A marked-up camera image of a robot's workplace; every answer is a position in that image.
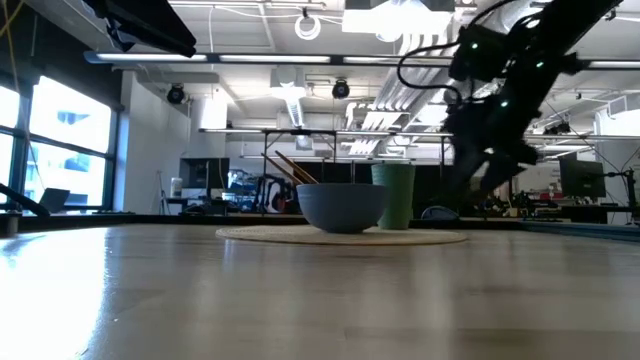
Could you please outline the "black computer monitor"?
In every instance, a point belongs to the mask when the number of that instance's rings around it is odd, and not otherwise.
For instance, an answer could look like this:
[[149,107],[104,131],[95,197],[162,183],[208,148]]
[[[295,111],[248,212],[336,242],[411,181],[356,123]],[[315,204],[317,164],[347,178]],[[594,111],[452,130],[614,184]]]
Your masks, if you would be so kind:
[[181,158],[179,163],[179,177],[184,188],[225,189],[229,170],[229,158]]
[[599,162],[561,159],[560,182],[565,197],[604,198],[604,168]]

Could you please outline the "wooden utensil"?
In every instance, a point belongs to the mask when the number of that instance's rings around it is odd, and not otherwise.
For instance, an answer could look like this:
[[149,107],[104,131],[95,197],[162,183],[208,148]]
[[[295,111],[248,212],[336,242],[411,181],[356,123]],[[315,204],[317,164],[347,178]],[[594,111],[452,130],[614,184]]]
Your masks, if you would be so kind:
[[261,156],[267,161],[269,162],[272,166],[274,166],[277,170],[279,170],[285,177],[287,177],[294,185],[301,185],[303,184],[303,181],[301,181],[299,178],[297,178],[294,174],[292,174],[291,172],[287,171],[285,168],[283,168],[282,166],[280,166],[279,164],[277,164],[273,159],[271,159],[269,156],[267,156],[266,154],[262,153]]

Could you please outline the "wooden stick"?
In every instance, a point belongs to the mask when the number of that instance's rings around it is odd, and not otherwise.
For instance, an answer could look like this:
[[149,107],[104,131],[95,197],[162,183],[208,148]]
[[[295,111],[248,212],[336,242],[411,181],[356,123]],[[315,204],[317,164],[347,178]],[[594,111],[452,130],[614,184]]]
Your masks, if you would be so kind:
[[299,178],[305,183],[305,184],[318,184],[318,181],[312,176],[310,175],[308,172],[306,172],[302,167],[300,167],[299,165],[297,165],[293,160],[291,160],[289,157],[285,156],[284,154],[282,154],[279,151],[276,151],[276,155],[278,157],[280,157],[285,163],[287,163],[295,172],[297,172],[299,174]]

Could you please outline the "round woven straw placemat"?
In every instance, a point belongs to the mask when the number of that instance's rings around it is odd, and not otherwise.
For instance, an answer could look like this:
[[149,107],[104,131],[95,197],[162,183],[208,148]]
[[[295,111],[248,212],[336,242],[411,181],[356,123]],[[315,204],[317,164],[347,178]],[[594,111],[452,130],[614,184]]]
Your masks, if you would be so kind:
[[299,245],[328,246],[415,246],[464,242],[468,236],[433,229],[381,230],[369,228],[361,233],[329,233],[310,225],[225,227],[216,231],[224,239]]

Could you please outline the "blue-grey bowl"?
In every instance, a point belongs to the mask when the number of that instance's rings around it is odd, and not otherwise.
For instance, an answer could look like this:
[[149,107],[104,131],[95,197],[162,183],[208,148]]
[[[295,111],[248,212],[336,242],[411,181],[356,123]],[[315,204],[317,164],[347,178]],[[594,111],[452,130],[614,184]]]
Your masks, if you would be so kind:
[[374,227],[389,201],[389,190],[373,184],[305,184],[296,191],[307,222],[328,233],[355,234]]

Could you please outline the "overhead LED light bar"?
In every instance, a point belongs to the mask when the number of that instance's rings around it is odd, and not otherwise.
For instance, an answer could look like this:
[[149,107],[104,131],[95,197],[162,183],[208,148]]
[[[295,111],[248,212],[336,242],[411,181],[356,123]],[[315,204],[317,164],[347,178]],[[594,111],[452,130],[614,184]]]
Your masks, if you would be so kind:
[[[203,53],[192,57],[169,53],[84,52],[91,64],[230,64],[230,65],[319,65],[395,67],[400,56],[366,55],[283,55],[283,54],[217,54]],[[404,61],[408,67],[447,68],[451,56],[416,56]],[[591,71],[640,71],[640,60],[584,59]]]

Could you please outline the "open laptop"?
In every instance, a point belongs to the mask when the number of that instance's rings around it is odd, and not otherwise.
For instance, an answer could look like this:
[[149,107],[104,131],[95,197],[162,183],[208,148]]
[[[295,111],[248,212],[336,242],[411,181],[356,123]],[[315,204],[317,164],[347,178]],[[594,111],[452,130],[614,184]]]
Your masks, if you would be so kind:
[[70,191],[66,189],[46,188],[39,204],[49,213],[58,213],[63,210],[69,194]]

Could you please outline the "large window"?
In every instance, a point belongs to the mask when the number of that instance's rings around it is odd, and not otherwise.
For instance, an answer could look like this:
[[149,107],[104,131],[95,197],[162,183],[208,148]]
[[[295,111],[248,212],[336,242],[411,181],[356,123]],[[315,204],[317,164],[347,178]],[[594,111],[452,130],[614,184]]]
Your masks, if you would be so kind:
[[45,76],[34,85],[0,85],[0,184],[38,202],[68,194],[68,213],[111,204],[117,113]]

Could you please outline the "black aluminium table frame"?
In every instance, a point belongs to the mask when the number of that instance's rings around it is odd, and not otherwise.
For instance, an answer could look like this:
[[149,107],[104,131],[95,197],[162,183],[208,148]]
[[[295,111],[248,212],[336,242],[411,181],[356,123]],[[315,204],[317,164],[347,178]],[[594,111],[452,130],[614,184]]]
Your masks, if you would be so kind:
[[[247,214],[238,216],[175,216],[141,215],[133,213],[93,215],[25,216],[19,212],[5,211],[0,205],[0,238],[12,237],[19,232],[81,229],[124,224],[160,225],[305,225],[307,221],[298,215]],[[604,225],[567,222],[540,222],[505,219],[421,220],[410,222],[412,229],[528,231],[558,235],[615,239],[640,243],[640,225]]]

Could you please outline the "red and black machine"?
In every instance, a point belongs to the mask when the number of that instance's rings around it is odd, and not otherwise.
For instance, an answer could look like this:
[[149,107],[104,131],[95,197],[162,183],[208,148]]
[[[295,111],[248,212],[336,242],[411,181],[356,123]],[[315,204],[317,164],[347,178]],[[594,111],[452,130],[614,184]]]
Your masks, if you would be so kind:
[[257,178],[252,212],[296,214],[299,212],[295,186],[285,179],[266,174]]

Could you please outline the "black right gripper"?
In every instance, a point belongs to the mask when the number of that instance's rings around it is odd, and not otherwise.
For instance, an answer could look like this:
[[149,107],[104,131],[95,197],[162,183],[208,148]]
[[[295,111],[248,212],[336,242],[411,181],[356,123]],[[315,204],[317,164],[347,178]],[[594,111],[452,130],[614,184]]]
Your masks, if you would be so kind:
[[[518,175],[519,164],[534,165],[538,152],[525,142],[524,132],[538,114],[537,109],[521,109],[498,95],[450,104],[443,123],[454,148],[450,197],[479,201]],[[474,174],[487,161],[481,182],[472,186]]]

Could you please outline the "teal plastic cup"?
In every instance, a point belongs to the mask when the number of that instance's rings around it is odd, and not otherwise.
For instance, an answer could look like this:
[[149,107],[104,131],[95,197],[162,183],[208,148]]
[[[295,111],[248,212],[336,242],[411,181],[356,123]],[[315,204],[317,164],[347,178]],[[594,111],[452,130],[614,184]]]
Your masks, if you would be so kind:
[[378,226],[385,230],[406,230],[413,217],[416,167],[413,164],[381,163],[371,167],[374,185],[388,190],[389,200]]

